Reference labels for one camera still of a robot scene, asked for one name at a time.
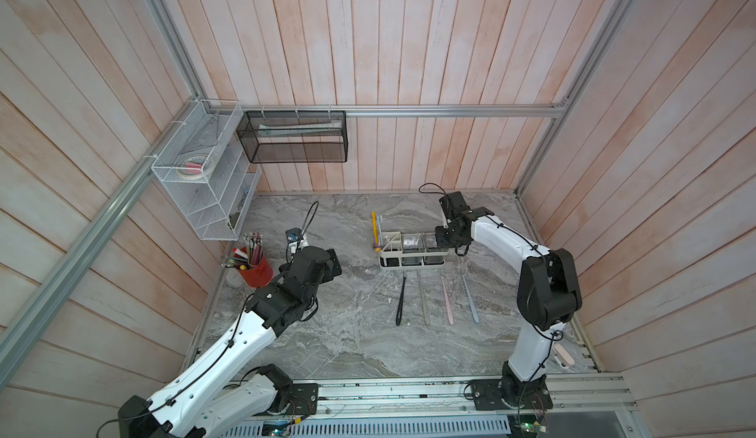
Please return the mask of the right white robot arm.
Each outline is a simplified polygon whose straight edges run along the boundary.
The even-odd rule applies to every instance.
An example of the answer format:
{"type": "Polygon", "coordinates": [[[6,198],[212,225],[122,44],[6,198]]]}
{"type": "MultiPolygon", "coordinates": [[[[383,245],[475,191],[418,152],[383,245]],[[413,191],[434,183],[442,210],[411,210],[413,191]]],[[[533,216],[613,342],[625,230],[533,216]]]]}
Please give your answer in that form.
{"type": "Polygon", "coordinates": [[[480,243],[519,276],[516,302],[523,323],[517,343],[499,380],[470,382],[476,409],[550,408],[545,365],[583,302],[572,254],[528,239],[484,207],[470,207],[459,191],[444,193],[439,204],[444,224],[435,228],[438,247],[465,256],[480,243]]]}

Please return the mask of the yellow toothbrush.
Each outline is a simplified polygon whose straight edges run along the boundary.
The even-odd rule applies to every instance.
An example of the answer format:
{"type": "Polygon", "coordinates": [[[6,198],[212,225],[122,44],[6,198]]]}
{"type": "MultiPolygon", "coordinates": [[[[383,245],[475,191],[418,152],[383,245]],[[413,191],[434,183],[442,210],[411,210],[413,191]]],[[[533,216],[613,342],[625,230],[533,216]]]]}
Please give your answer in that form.
{"type": "Polygon", "coordinates": [[[380,235],[379,235],[379,229],[378,229],[377,215],[374,211],[371,212],[371,223],[372,223],[372,231],[373,231],[373,249],[374,251],[379,252],[381,249],[380,235]]]}

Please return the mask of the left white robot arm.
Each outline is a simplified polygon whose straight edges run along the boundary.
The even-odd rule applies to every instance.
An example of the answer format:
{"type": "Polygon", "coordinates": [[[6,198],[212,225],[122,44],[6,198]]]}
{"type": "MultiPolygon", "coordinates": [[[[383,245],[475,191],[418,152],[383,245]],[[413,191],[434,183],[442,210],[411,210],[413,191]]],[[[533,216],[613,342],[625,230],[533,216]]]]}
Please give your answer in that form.
{"type": "Polygon", "coordinates": [[[116,423],[122,437],[219,437],[250,416],[295,414],[293,381],[263,365],[237,386],[232,379],[258,353],[317,310],[322,284],[341,276],[333,249],[305,246],[263,288],[246,298],[224,335],[150,398],[130,398],[116,423]]]}

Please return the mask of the light blue toothbrush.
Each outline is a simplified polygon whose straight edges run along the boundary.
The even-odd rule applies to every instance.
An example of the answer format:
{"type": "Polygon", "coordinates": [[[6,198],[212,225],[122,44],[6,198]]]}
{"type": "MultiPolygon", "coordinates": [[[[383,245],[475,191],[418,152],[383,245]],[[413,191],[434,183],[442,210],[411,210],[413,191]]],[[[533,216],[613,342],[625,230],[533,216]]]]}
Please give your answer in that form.
{"type": "Polygon", "coordinates": [[[472,292],[470,290],[470,286],[467,281],[466,275],[462,275],[462,281],[463,281],[463,286],[466,291],[466,296],[468,298],[468,303],[470,306],[472,319],[474,320],[474,323],[480,324],[480,316],[478,315],[478,310],[476,309],[476,304],[474,303],[474,298],[472,296],[472,292]]]}

